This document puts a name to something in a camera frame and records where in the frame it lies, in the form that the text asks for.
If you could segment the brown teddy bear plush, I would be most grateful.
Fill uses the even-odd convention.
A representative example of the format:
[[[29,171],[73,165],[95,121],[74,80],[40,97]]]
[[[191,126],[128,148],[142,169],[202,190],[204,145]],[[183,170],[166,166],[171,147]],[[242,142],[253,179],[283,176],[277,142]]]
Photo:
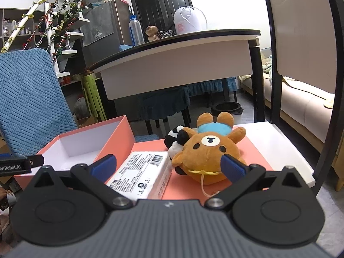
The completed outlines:
[[[237,146],[246,136],[246,130],[233,126],[234,118],[230,113],[221,112],[216,121],[211,113],[203,113],[197,119],[197,134],[171,159],[171,165],[204,185],[223,181],[226,179],[220,168],[223,155],[229,154],[246,163]]]

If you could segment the white tissue pack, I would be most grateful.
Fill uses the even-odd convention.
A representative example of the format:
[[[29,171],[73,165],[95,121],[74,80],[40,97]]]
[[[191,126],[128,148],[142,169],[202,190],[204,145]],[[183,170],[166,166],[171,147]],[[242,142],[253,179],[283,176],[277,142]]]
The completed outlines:
[[[133,202],[160,200],[171,173],[171,159],[166,151],[134,151],[106,185]]]

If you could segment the pink box lid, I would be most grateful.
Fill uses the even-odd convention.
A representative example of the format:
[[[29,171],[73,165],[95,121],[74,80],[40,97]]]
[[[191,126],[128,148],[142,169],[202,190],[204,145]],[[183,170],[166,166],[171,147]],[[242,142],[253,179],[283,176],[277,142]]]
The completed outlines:
[[[271,166],[245,137],[234,144],[215,133],[193,136],[173,158],[162,140],[135,143],[130,155],[107,181],[107,186],[137,201],[198,199],[231,185],[223,174],[220,161],[229,154],[244,164]]]

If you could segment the panda plush toy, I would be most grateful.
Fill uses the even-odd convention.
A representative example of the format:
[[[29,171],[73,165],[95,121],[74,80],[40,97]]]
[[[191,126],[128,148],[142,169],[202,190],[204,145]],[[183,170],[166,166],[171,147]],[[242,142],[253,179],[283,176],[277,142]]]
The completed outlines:
[[[187,141],[197,132],[194,129],[179,125],[176,128],[169,131],[166,135],[164,144],[168,148],[169,157],[173,157],[183,150],[183,147]]]

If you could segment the pink cardboard box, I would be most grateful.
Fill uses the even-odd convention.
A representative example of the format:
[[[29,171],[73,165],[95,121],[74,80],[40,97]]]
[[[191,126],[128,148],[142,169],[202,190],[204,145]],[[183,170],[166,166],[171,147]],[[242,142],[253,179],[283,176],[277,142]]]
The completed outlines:
[[[38,153],[44,157],[45,165],[56,171],[68,171],[79,163],[90,165],[108,154],[116,157],[120,167],[134,143],[124,115],[58,135]]]

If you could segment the blue textured chair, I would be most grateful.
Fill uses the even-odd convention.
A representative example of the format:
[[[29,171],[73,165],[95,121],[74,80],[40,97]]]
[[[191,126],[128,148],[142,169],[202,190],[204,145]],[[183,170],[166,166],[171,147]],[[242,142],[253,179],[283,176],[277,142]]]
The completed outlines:
[[[16,157],[35,155],[77,129],[48,52],[1,54],[1,135]]]

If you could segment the beige sofa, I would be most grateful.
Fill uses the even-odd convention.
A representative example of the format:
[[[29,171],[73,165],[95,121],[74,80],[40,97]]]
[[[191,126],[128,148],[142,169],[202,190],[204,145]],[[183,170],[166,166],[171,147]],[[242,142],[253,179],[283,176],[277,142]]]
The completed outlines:
[[[265,105],[270,108],[272,94],[272,60],[263,59]],[[244,91],[252,95],[251,75],[239,76]],[[320,153],[332,115],[334,95],[317,87],[284,76],[280,118],[301,134]],[[343,190],[343,134],[332,167],[338,176],[335,190]]]

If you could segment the blue cloth on table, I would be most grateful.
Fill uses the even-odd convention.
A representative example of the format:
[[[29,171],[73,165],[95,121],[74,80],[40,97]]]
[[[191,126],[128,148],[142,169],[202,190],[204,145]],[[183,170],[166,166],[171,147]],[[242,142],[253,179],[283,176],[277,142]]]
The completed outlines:
[[[127,49],[132,48],[132,45],[120,45],[119,46],[119,51],[125,51]]]

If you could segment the clear water bottle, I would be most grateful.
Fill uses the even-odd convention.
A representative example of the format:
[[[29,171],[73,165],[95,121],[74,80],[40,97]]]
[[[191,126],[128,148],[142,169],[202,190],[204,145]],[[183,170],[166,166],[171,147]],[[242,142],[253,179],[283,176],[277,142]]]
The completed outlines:
[[[142,45],[145,43],[141,24],[135,15],[131,15],[129,18],[129,33],[133,46]]]

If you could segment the dark grey refrigerator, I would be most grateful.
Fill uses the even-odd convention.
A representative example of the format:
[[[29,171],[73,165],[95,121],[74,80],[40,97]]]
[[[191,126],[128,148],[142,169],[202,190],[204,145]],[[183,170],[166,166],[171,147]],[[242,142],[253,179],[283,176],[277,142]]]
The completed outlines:
[[[129,33],[131,7],[122,0],[110,0],[85,14],[90,22],[80,29],[83,33],[83,56],[91,66],[120,51],[120,45],[132,45]]]

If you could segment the small brown figurine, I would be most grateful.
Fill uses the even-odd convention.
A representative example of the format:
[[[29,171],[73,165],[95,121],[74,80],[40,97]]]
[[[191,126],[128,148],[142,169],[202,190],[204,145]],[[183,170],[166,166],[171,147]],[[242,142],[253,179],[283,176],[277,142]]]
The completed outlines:
[[[147,35],[147,39],[149,42],[160,39],[158,36],[158,31],[159,29],[154,25],[150,25],[146,28],[145,34]]]

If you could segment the dark woven basket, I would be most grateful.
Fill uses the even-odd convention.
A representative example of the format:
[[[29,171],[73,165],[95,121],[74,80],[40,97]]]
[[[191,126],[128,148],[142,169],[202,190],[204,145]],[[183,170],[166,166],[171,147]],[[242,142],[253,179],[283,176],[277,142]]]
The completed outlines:
[[[157,36],[160,39],[167,38],[167,37],[173,37],[175,35],[174,30],[159,30],[157,32]]]

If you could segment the white staircase with garland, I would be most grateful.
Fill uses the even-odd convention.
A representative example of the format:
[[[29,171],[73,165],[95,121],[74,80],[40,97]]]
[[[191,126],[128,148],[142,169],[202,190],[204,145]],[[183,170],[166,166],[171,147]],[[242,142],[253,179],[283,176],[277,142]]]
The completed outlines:
[[[43,46],[52,60],[57,78],[69,76],[69,72],[62,72],[59,63],[77,52],[71,48],[72,33],[89,22],[84,14],[91,10],[93,4],[101,0],[37,0],[26,13],[21,16],[19,23],[9,30],[7,40],[2,44],[1,53],[7,53],[28,21],[34,20],[34,13],[40,7],[44,7],[44,13],[39,18],[38,24],[33,26],[29,38],[23,44],[22,50],[28,49],[31,41],[33,47]]]

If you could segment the white rice cooker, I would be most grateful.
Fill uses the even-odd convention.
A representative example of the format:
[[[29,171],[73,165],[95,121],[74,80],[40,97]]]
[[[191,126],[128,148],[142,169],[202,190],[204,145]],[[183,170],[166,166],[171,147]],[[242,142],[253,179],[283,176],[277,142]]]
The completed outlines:
[[[188,34],[207,30],[207,19],[203,11],[193,6],[178,8],[174,13],[176,34]]]

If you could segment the white chair with black frame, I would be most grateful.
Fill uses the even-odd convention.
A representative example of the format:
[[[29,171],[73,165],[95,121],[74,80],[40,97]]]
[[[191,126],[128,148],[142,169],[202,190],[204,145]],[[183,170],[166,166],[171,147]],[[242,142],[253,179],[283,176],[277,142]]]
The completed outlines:
[[[272,45],[270,121],[248,135],[280,171],[294,166],[314,194],[323,185],[343,134],[343,0],[266,0]],[[311,167],[280,130],[282,80],[290,77],[334,95],[317,165]]]

